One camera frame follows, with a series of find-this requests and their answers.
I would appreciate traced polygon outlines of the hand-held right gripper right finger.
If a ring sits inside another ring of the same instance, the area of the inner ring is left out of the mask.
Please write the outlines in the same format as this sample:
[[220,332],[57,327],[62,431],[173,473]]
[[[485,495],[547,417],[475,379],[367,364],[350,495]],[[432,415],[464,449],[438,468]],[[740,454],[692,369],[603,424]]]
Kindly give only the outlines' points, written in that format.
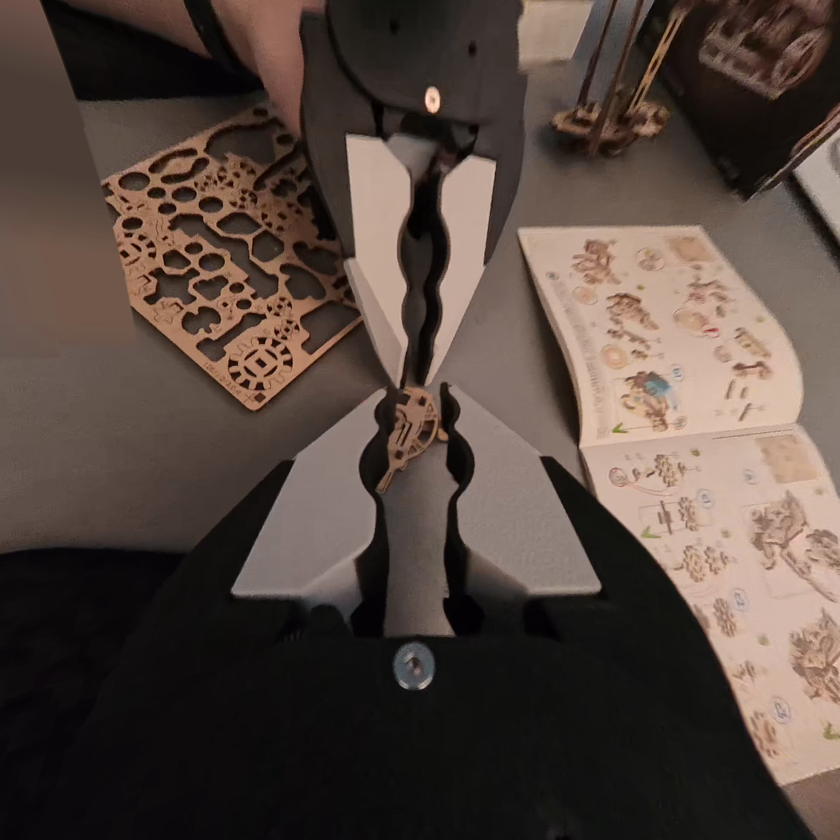
[[602,583],[538,450],[456,385],[440,386],[447,509],[444,613],[457,636],[517,631],[537,604]]

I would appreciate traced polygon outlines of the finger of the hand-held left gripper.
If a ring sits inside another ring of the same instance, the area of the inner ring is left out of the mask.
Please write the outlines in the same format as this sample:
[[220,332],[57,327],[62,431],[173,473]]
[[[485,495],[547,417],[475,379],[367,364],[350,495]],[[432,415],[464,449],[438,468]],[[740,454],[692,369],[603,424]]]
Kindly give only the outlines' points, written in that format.
[[394,387],[401,387],[408,337],[400,246],[413,205],[412,180],[382,139],[348,134],[345,143],[353,253],[344,268],[379,361]]
[[436,376],[487,264],[494,162],[474,154],[447,170],[437,154],[411,154],[410,383]]

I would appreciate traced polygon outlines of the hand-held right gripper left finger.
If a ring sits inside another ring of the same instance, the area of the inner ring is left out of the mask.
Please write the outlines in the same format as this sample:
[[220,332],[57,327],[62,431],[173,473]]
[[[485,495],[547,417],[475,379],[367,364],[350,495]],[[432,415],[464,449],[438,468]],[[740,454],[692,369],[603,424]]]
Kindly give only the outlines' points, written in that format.
[[397,397],[392,386],[374,392],[294,458],[233,597],[330,606],[356,634],[383,634],[389,548],[376,488]]

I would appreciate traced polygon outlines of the wooden model part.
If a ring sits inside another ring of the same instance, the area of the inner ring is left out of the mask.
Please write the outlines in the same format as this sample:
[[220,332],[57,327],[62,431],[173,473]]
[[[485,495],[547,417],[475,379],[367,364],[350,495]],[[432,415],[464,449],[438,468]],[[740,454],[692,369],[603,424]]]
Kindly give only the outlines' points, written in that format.
[[397,397],[395,424],[389,436],[388,470],[381,478],[376,491],[384,494],[397,472],[404,471],[408,463],[425,453],[431,445],[447,443],[434,396],[421,387],[407,386]]

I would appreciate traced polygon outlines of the person's left forearm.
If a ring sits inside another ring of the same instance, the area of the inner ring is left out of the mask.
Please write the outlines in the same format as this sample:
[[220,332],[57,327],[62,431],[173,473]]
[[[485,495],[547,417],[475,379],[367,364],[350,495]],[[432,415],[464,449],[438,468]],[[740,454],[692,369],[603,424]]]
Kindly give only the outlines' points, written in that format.
[[183,1],[121,2],[122,18],[199,56],[206,51]]

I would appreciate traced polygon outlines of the partly built wooden model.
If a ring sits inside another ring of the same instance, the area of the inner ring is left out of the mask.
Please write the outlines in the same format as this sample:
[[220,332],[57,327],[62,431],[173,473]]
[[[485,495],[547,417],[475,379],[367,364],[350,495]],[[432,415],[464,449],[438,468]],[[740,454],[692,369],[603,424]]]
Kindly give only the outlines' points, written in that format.
[[639,140],[657,137],[669,109],[648,94],[680,23],[666,25],[639,81],[625,74],[636,37],[652,2],[609,2],[585,65],[572,108],[556,112],[549,123],[561,144],[590,156],[618,156]]

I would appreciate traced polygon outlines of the black model kit box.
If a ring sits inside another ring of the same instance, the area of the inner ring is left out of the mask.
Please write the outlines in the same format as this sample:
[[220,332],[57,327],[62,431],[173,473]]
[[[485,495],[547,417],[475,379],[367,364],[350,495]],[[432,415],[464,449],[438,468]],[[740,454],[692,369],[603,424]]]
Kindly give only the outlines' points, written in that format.
[[638,40],[667,47],[659,84],[749,198],[838,129],[838,21],[838,1],[657,1]]

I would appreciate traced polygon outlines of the person's left hand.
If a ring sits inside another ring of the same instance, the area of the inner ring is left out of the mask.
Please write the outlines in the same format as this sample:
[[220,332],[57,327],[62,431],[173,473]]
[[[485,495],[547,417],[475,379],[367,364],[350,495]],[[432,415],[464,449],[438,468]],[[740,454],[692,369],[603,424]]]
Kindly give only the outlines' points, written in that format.
[[304,77],[301,15],[321,8],[321,2],[304,1],[217,3],[235,54],[260,79],[277,116],[296,138]]

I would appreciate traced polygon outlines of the laser-cut plywood sheet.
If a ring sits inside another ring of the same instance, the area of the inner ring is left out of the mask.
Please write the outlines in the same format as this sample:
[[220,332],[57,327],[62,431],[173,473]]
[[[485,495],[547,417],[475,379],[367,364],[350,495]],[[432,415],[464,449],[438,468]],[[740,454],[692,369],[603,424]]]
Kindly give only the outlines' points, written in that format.
[[101,182],[133,310],[251,412],[362,324],[262,102]]

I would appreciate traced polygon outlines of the instruction booklet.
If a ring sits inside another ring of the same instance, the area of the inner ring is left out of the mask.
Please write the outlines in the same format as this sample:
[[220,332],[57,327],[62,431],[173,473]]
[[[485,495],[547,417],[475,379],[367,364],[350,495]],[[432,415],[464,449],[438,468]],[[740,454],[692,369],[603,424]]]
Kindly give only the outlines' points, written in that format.
[[838,494],[780,323],[702,227],[518,240],[593,494],[694,611],[776,780],[838,770]]

